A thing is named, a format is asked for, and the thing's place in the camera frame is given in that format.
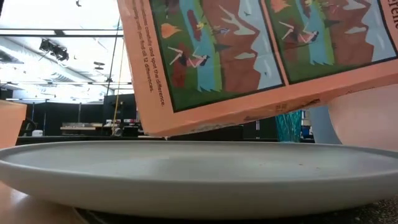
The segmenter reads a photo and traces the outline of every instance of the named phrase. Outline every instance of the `orange box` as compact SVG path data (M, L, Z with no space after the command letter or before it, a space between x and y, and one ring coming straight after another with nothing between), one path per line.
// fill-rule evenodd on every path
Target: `orange box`
M0 100L0 149L15 146L26 105Z
M119 0L146 133L247 123L398 83L398 0Z

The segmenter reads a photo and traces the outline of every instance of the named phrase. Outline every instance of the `table surface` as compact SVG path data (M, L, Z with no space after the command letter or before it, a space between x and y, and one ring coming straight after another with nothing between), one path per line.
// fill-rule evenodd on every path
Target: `table surface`
M12 190L0 183L0 220L2 224L128 224L128 223L220 223L162 220L92 212L45 202ZM351 210L278 220L251 220L221 223L267 224L396 224L398 196Z

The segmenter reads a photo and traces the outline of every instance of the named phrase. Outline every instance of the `brown cliff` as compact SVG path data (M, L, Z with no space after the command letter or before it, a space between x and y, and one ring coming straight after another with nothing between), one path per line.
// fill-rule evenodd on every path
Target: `brown cliff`
M334 0L333 3L340 8L324 10L326 18L333 21L341 21L330 27L331 41L334 44L335 62L340 65L361 65L372 62L373 45L366 42L366 32L345 34L354 27L366 27L361 21L369 11L370 4L365 0L357 0L366 7L362 9L344 10L346 0Z
M253 35L235 35L234 32L238 30L238 27L221 19L230 18L219 6L233 13L242 25L253 30L255 33ZM221 68L223 69L224 76L224 91L245 93L257 90L261 74L254 69L257 52L253 51L251 46L258 37L259 30L239 18L239 1L203 1L202 7L210 26L220 26L230 29L229 33L225 36L223 34L215 35L217 44L231 46L220 52ZM235 59L236 56L242 53L255 54L256 56L242 60Z

